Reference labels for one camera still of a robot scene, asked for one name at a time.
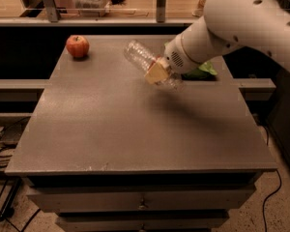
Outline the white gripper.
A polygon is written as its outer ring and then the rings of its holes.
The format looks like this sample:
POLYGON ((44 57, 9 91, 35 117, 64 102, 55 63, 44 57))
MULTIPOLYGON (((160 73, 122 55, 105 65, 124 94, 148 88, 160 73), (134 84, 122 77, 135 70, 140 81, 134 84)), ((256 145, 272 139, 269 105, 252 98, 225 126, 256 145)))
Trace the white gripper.
MULTIPOLYGON (((196 63, 186 55, 180 35, 165 45, 164 57, 175 73, 189 73, 197 67, 196 63)), ((159 62, 153 64, 144 75, 149 84, 164 81, 168 77, 167 69, 159 62)))

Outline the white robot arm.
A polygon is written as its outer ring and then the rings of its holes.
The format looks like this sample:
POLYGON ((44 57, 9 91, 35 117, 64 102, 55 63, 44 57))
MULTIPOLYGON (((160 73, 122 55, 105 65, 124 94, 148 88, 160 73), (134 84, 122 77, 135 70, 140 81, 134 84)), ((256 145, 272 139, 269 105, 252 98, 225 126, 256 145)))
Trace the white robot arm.
POLYGON ((206 0, 203 15, 166 45, 145 79, 163 82, 243 46, 290 73, 290 14, 276 0, 206 0))

